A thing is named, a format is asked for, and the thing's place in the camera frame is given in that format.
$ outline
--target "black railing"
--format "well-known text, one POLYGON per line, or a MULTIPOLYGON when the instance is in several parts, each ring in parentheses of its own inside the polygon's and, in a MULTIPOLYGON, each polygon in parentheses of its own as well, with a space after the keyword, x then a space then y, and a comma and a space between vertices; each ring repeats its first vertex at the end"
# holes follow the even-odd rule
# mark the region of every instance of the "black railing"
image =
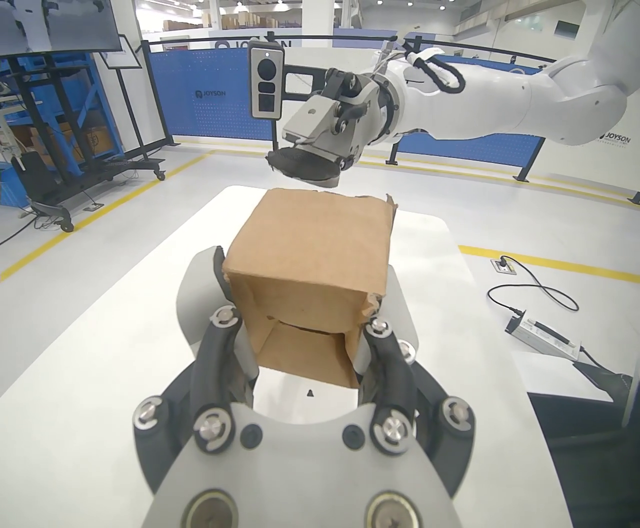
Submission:
MULTIPOLYGON (((243 35, 243 36, 207 36, 202 38, 176 38, 170 40, 158 40, 154 42, 149 42, 150 45, 163 45, 163 44, 184 44, 188 42, 216 42, 220 40, 251 40, 252 38, 260 38, 257 35, 243 35)), ((522 57, 525 59, 533 59, 539 60, 542 62, 556 62, 555 59, 551 59, 549 57, 541 57, 540 55, 533 55, 531 53, 523 53, 521 51, 510 51, 508 49, 499 49, 487 46, 476 46, 472 44, 459 44, 457 42, 445 42, 443 40, 426 40, 422 37, 420 38, 420 42, 422 44, 431 44, 436 46, 445 46, 445 47, 455 47, 462 49, 472 49, 475 51, 488 51, 491 53, 500 53, 504 55, 522 57)), ((276 35, 275 33, 269 31, 268 39, 273 40, 371 40, 377 42, 386 42, 388 40, 394 41, 397 40, 395 35, 393 36, 371 36, 371 35, 276 35)), ((409 43, 414 43, 416 38, 407 38, 405 39, 409 43)))

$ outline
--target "electrical socket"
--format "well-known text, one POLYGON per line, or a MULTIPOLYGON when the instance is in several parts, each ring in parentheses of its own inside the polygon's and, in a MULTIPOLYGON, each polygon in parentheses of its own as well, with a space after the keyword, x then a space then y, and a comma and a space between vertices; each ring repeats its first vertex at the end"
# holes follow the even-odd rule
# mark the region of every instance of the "electrical socket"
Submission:
POLYGON ((500 259, 491 259, 491 263, 493 264, 493 268, 498 273, 506 273, 507 275, 517 275, 515 268, 508 261, 506 266, 503 266, 500 263, 500 259))

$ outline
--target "white tabletop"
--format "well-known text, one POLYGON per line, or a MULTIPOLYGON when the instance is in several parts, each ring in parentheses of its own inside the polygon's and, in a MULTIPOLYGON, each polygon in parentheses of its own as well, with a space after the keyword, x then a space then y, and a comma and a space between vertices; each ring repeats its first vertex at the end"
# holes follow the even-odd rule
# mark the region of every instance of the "white tabletop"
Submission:
MULTIPOLYGON (((0 398, 0 526, 141 525, 152 495, 138 465, 131 414, 193 359, 175 315, 178 286, 196 252, 229 246, 263 194, 242 187, 220 193, 98 299, 0 398)), ((445 223, 398 211, 390 263, 417 327, 418 361, 476 413, 471 464, 454 499, 463 526, 569 528, 547 446, 499 339, 502 329, 445 223)), ((348 389, 271 374, 268 390, 260 376, 259 412, 320 421, 353 404, 348 389), (309 388, 314 398, 306 397, 309 388)))

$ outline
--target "tv screen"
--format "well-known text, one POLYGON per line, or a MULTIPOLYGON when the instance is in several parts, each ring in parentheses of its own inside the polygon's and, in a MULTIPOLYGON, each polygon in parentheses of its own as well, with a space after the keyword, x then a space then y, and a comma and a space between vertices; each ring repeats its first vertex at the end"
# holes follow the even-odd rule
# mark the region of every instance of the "tv screen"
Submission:
POLYGON ((120 49, 111 0, 0 0, 0 57, 120 49))

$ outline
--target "white robotic arm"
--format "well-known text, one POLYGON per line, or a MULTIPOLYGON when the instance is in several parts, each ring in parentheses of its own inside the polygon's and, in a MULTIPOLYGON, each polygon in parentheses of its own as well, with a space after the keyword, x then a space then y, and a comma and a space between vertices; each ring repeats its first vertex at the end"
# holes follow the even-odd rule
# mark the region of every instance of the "white robotic arm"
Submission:
POLYGON ((295 147, 269 153, 269 163, 286 175, 333 186, 365 145, 395 143, 416 130, 439 140, 503 133, 564 145, 593 141, 620 120, 627 97, 640 88, 640 4, 631 0, 586 57, 562 59, 534 75, 460 63, 454 65, 460 83, 432 58, 438 53, 430 48, 405 58, 392 52, 356 81, 345 74, 356 90, 312 96, 284 127, 295 147), (416 67, 421 60, 430 76, 416 67), (457 93, 441 90, 433 74, 457 93), (363 115, 341 117, 357 105, 366 108, 363 115))

